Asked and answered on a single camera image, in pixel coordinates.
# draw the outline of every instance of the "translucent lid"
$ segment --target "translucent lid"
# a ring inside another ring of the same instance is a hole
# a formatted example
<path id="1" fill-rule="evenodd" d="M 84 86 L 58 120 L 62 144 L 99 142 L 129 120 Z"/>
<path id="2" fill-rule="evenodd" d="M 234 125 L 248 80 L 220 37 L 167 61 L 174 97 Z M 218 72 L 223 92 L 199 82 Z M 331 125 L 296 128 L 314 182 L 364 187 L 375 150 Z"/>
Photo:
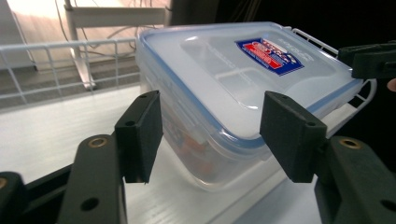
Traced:
<path id="1" fill-rule="evenodd" d="M 244 140 L 260 137 L 265 91 L 314 113 L 361 84 L 349 67 L 271 22 L 176 27 L 139 38 L 227 133 Z"/>

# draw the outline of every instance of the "white table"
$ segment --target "white table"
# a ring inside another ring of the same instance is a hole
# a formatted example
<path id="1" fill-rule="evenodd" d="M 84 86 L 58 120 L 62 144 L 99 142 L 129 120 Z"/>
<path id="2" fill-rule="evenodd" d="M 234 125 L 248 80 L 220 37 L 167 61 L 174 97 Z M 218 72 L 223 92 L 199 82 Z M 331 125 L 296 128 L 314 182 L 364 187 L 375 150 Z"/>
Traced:
<path id="1" fill-rule="evenodd" d="M 116 121 L 139 94 L 139 87 L 130 87 L 1 112 L 0 171 L 18 172 L 29 183 L 65 167 L 73 162 L 82 140 L 112 133 Z M 333 118 L 340 115 L 326 118 L 326 123 L 334 123 Z M 126 185 L 128 220 L 319 223 L 313 184 L 295 185 L 283 180 L 285 174 L 272 158 L 225 189 L 205 191 L 195 184 L 163 139 L 149 184 Z"/>

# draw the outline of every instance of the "plastic food container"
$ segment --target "plastic food container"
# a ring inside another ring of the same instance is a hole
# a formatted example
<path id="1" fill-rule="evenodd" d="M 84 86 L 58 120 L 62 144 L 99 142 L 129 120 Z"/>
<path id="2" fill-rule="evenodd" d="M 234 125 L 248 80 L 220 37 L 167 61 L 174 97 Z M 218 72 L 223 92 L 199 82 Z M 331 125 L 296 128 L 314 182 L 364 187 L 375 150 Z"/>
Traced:
<path id="1" fill-rule="evenodd" d="M 272 155 L 259 134 L 265 91 L 321 119 L 362 85 L 350 67 L 272 22 L 150 30 L 136 60 L 142 91 L 162 93 L 166 140 L 205 189 Z"/>

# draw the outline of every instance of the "brass screw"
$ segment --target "brass screw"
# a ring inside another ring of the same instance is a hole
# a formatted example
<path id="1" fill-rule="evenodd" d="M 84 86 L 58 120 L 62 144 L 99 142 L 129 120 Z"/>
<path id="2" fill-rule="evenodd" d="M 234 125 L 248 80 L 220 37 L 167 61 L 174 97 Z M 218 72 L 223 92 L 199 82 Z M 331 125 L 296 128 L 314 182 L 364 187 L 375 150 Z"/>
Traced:
<path id="1" fill-rule="evenodd" d="M 102 147 L 105 144 L 107 144 L 107 139 L 104 137 L 100 137 L 100 138 L 93 138 L 89 143 L 88 146 L 89 147 Z"/>
<path id="2" fill-rule="evenodd" d="M 7 180 L 3 177 L 0 177 L 0 189 L 7 185 Z"/>
<path id="3" fill-rule="evenodd" d="M 349 147 L 351 149 L 361 149 L 361 144 L 355 140 L 352 139 L 341 139 L 340 144 L 343 145 L 344 147 Z"/>

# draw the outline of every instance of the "red and blue label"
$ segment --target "red and blue label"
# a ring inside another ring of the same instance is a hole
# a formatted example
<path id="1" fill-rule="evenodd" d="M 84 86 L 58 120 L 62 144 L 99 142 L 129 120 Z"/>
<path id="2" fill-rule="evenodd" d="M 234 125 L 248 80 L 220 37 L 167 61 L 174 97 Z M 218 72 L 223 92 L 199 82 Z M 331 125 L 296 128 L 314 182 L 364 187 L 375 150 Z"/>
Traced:
<path id="1" fill-rule="evenodd" d="M 269 40 L 255 38 L 235 43 L 248 57 L 280 77 L 304 67 L 296 57 Z"/>

